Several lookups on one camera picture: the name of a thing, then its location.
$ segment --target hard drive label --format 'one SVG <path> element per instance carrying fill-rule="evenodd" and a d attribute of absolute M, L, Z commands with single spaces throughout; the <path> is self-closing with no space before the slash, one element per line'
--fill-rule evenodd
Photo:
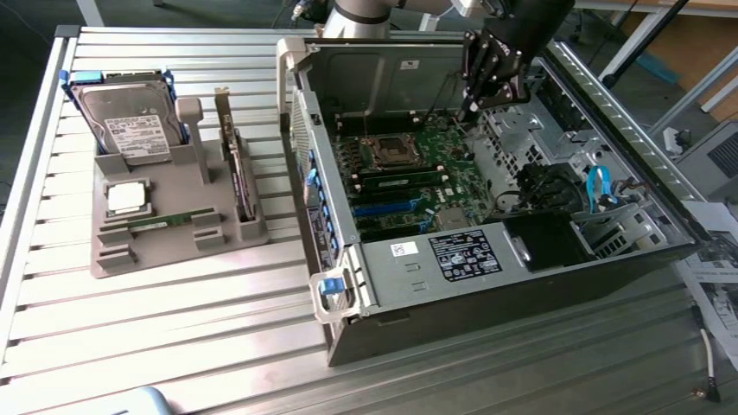
<path fill-rule="evenodd" d="M 438 236 L 429 241 L 447 281 L 461 281 L 503 270 L 479 229 Z"/>
<path fill-rule="evenodd" d="M 170 152 L 158 115 L 110 118 L 106 120 L 106 126 L 123 158 L 154 156 Z"/>

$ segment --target hard drive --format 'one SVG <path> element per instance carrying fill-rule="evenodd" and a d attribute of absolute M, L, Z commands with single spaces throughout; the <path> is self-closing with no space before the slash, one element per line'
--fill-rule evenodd
<path fill-rule="evenodd" d="M 167 73 L 78 72 L 63 88 L 95 134 L 99 154 L 120 153 L 130 165 L 171 159 L 170 146 L 186 144 L 187 136 Z"/>

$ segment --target blue cable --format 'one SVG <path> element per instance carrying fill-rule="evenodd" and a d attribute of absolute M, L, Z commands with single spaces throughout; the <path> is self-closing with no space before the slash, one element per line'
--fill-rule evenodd
<path fill-rule="evenodd" d="M 587 197 L 590 198 L 590 213 L 597 212 L 598 202 L 595 199 L 595 180 L 598 172 L 602 172 L 602 195 L 606 195 L 613 203 L 618 203 L 618 198 L 613 196 L 610 191 L 610 170 L 605 166 L 593 166 L 587 174 Z"/>

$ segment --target motherboard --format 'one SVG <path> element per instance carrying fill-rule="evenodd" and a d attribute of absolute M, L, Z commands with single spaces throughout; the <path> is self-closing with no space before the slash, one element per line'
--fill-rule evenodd
<path fill-rule="evenodd" d="M 335 158 L 366 242 L 474 226 L 491 209 L 489 185 L 449 116 L 413 132 L 337 136 Z"/>

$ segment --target slotted aluminum surface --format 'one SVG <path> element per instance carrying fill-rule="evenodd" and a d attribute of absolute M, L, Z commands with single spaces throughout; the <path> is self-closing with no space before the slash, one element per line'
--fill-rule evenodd
<path fill-rule="evenodd" d="M 274 45 L 307 33 L 90 28 L 79 41 L 56 40 L 72 70 L 170 67 L 179 95 L 203 99 L 206 139 L 216 139 L 212 89 L 231 88 L 272 240 L 92 278 L 92 137 L 58 88 L 47 89 L 22 161 L 30 176 L 18 175 L 0 233 L 11 245 L 0 412 L 114 413 L 126 391 L 152 385 L 178 413 L 734 413 L 725 357 L 728 402 L 690 398 L 705 351 L 669 271 L 594 303 L 327 367 L 276 127 Z M 52 78 L 56 69 L 51 62 Z"/>

